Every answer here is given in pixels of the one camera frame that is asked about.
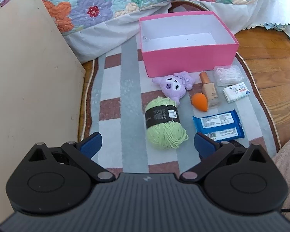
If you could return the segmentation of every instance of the black yarn label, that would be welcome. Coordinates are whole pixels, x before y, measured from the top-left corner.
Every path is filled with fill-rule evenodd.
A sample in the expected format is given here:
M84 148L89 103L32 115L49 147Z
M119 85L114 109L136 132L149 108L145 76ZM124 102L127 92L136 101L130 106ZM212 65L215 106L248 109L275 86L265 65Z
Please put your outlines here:
M158 105L145 112L146 129L153 125L174 121L180 123L177 108L174 105Z

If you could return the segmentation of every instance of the orange flower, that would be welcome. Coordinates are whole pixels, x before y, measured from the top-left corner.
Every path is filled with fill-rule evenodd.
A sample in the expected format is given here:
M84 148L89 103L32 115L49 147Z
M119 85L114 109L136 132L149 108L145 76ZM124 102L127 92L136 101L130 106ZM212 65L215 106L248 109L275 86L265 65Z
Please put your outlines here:
M71 4L69 2L61 2L55 6L50 1L46 1L44 5L61 33L68 32L74 28L71 18L67 17L71 11Z

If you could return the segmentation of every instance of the gray rug stripe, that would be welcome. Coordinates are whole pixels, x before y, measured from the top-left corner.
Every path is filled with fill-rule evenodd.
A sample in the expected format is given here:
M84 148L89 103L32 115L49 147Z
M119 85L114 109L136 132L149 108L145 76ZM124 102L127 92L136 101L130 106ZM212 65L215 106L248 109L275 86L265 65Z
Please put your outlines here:
M189 93L186 93L185 96L180 99L178 114L182 127L186 129L189 136L189 139L184 141L180 145L180 148L176 150L179 172L182 173L200 162L199 153L194 148L194 135L196 132L192 120L194 111L190 102Z
M229 112L229 111L232 111L233 109L235 109L237 114L238 114L238 116L239 116L239 118L241 119L241 117L239 115L239 111L237 109L236 103L235 102L231 102L231 103L227 103L226 102L226 98L225 98L225 96L224 96L224 94L222 92L223 89L225 88L225 86L223 86L223 87L217 86L216 80L214 78L214 72L213 71L209 71L208 72L208 77L209 77L210 81L214 81L214 84L216 86L216 91L217 91L217 94L218 94L218 98L221 101L219 106L218 106L218 113L225 113L225 112ZM243 130L244 130L245 138L238 138L238 139L236 139L236 141L241 143L245 147L249 147L249 142L248 142L247 135L246 135L244 127L243 127Z
M121 146L127 173L148 173L144 116L135 36L121 46Z
M238 62L238 60L236 60L235 63L238 67L240 67L240 70L243 74L245 74L245 71L242 67L242 65ZM252 90L252 86L250 83L245 83L248 90L250 90L251 92L253 92ZM273 134L271 131L271 127L270 124L266 118L266 115L264 113L264 110L262 108L262 106L260 105L258 99L256 98L256 96L254 96L253 93L251 93L249 95L249 99L250 102L252 104L252 107L254 108L254 112L257 116L258 122L259 122L259 126L264 138L264 142L268 151L268 154L270 157L273 157L276 154L276 146L275 146L275 141L273 138Z
M91 99L90 102L90 112L91 112L91 128L89 134L94 132L99 132L99 118L100 118L100 99L101 99L101 88L103 81L104 73L104 64L105 64L105 55L102 55L98 59L99 69L97 71L96 77L93 81L92 90L91 90ZM98 153L96 153L92 158L94 162L98 163Z

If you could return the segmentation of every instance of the red flower center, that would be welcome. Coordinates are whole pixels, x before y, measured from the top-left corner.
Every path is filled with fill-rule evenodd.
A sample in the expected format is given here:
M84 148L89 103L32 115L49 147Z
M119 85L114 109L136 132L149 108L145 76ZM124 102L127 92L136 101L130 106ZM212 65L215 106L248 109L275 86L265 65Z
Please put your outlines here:
M97 17L99 15L99 12L100 12L100 10L97 6L91 6L91 7L89 7L87 14L90 17Z

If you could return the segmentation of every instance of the green yarn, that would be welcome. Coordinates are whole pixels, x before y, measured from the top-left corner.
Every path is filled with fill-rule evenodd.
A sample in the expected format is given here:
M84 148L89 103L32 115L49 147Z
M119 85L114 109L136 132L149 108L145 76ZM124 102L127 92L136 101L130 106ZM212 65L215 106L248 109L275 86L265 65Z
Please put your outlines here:
M176 103L170 98L158 97L148 103L145 111L158 105L176 106ZM180 123L169 121L148 128L147 139L158 149L170 149L179 148L179 145L188 139L188 135Z

